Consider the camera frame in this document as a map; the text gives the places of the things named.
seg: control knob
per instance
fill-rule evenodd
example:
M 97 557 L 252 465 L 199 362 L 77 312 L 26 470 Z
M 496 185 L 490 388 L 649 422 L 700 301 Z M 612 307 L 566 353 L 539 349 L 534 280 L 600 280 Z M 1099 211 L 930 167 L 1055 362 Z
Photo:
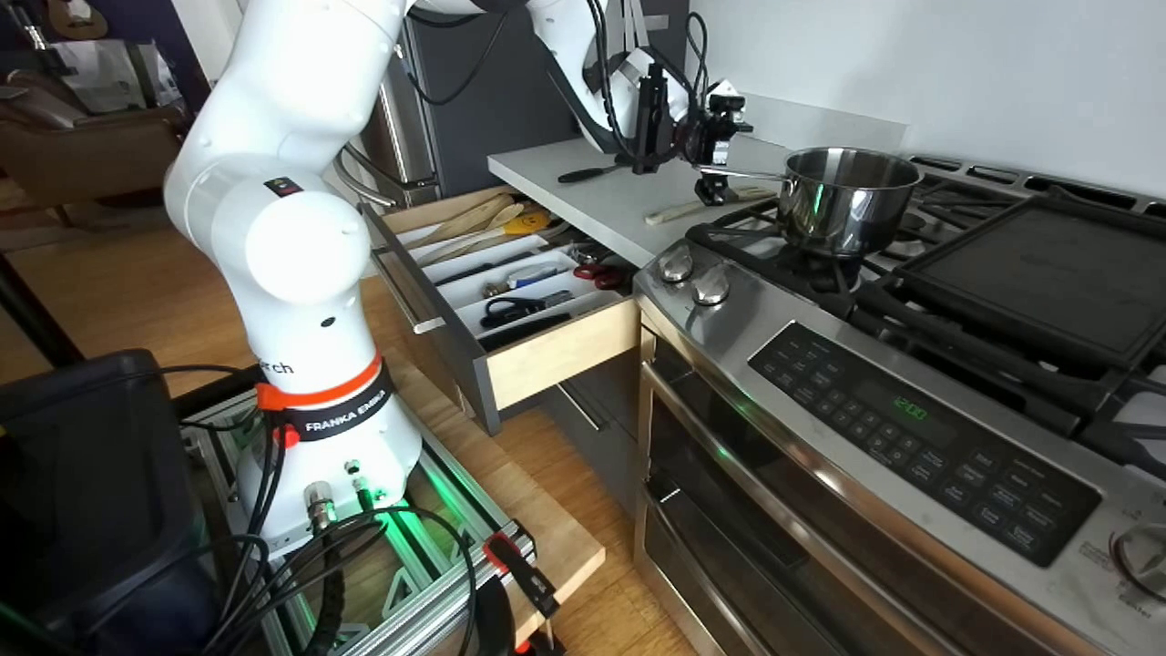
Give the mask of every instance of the control knob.
M 711 266 L 691 280 L 691 300 L 700 307 L 720 307 L 730 295 L 730 269 L 725 266 Z
M 1150 601 L 1166 601 L 1166 529 L 1135 524 L 1111 543 L 1122 578 Z
M 659 256 L 659 277 L 671 283 L 681 283 L 691 272 L 691 247 L 687 245 L 674 245 Z

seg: cooking pan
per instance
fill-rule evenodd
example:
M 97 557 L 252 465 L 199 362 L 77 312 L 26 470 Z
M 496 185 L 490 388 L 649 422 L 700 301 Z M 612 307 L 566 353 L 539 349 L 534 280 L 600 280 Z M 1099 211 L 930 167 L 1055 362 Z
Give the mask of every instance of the cooking pan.
M 795 240 L 827 258 L 886 247 L 923 170 L 869 150 L 804 150 L 788 159 L 779 211 Z
M 1166 222 L 1022 199 L 896 280 L 942 312 L 1079 370 L 1134 370 L 1166 335 Z

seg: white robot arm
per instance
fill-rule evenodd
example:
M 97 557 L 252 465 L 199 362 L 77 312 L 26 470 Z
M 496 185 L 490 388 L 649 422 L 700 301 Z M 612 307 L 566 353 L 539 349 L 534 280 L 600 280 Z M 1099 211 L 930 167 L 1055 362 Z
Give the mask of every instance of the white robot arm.
M 364 127 L 398 28 L 416 0 L 252 0 L 235 51 L 204 102 L 167 176 L 171 222 L 223 269 L 246 347 L 264 370 L 258 405 L 290 420 L 281 487 L 262 465 L 240 465 L 246 507 L 269 507 L 274 554 L 308 538 L 305 495 L 354 504 L 354 476 L 387 499 L 405 493 L 417 430 L 388 393 L 360 309 L 366 230 L 319 177 Z M 490 0 L 422 0 L 442 13 L 477 13 Z M 592 40 L 591 0 L 528 0 L 534 35 L 558 60 L 588 134 L 612 139 L 612 111 L 629 116 L 632 81 L 608 93 L 584 81 Z

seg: white wall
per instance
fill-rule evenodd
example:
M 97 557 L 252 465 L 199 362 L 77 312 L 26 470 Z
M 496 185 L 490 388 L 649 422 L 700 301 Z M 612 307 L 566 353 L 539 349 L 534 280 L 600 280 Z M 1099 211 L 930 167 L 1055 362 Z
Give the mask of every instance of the white wall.
M 224 68 L 244 0 L 171 0 L 196 53 L 196 65 L 216 85 Z
M 747 93 L 908 124 L 903 145 L 1166 195 L 1162 0 L 691 0 Z

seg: oven door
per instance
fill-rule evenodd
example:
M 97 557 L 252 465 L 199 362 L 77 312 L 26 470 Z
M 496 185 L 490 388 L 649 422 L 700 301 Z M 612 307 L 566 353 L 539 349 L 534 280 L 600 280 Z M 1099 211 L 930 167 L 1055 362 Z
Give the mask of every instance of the oven door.
M 700 651 L 947 648 L 894 601 L 879 601 L 858 572 L 829 572 L 809 524 L 775 520 L 784 507 L 762 511 L 736 476 L 762 449 L 725 444 L 671 393 L 649 393 L 649 405 L 653 465 L 637 554 Z
M 665 340 L 642 349 L 637 566 L 700 651 L 1048 651 L 888 538 Z

